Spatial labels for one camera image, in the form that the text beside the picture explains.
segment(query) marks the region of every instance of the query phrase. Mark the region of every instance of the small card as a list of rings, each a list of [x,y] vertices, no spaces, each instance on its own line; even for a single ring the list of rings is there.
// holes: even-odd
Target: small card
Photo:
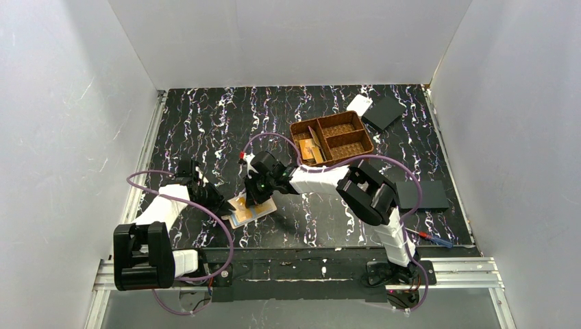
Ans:
[[[315,163],[323,162],[323,156],[321,155],[321,149],[318,147],[313,147],[310,149],[312,156],[314,156]]]
[[[351,101],[349,106],[347,106],[347,111],[355,111],[359,117],[362,117],[369,106],[371,106],[371,103],[373,103],[371,98],[367,98],[363,95],[357,95],[353,101]]]
[[[323,153],[323,146],[321,146],[321,141],[319,141],[319,137],[317,137],[317,133],[314,132],[314,129],[312,129],[311,127],[309,127],[309,132],[310,132],[310,135],[312,137],[312,141],[314,142],[314,146],[319,148],[317,150],[315,150],[315,149],[312,150],[314,160],[317,163],[321,163],[323,161],[326,161],[325,154]]]
[[[314,142],[311,138],[301,139],[299,141],[299,145],[301,146],[301,155],[303,156],[303,160],[309,160],[314,158],[314,154],[312,153]]]
[[[246,193],[239,197],[233,197],[228,202],[236,210],[232,212],[232,215],[222,216],[222,219],[230,221],[232,228],[239,228],[276,211],[276,205],[272,197],[265,203],[250,208],[246,208]]]

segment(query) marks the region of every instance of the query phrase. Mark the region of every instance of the wooden tray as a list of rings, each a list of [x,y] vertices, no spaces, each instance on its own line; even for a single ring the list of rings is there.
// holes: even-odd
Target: wooden tray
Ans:
[[[354,156],[373,152],[373,143],[355,111],[291,124],[290,135],[299,149],[299,141],[310,138],[309,127],[317,133],[326,161],[315,164],[314,160],[303,160],[306,165],[328,167]]]

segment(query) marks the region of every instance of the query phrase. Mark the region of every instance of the screwdriver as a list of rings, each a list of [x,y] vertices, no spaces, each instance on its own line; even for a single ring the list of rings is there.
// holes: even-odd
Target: screwdriver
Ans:
[[[427,241],[431,241],[433,243],[436,243],[437,245],[443,245],[446,248],[452,248],[454,246],[454,244],[452,242],[446,241],[446,240],[442,240],[440,238],[436,238],[435,236],[430,235],[430,234],[428,234],[426,232],[416,232],[414,230],[410,230],[409,228],[406,228],[406,230],[408,232],[412,232],[412,233],[415,233],[415,234],[419,235],[422,239],[425,239]]]

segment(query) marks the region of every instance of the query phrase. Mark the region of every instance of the white panel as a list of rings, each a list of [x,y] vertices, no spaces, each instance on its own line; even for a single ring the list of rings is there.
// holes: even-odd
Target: white panel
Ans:
[[[471,0],[110,0],[159,89],[428,83]]]
[[[518,328],[581,327],[580,58],[578,1],[474,1],[432,85],[459,193]]]
[[[0,5],[0,327],[81,328],[156,90],[107,1]]]

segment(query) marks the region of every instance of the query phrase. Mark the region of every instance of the white label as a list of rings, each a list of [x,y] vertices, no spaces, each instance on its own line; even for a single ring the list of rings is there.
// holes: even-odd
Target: white label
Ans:
[[[355,111],[359,117],[362,117],[365,111],[371,106],[373,101],[363,95],[357,95],[353,101],[347,106],[347,111]]]

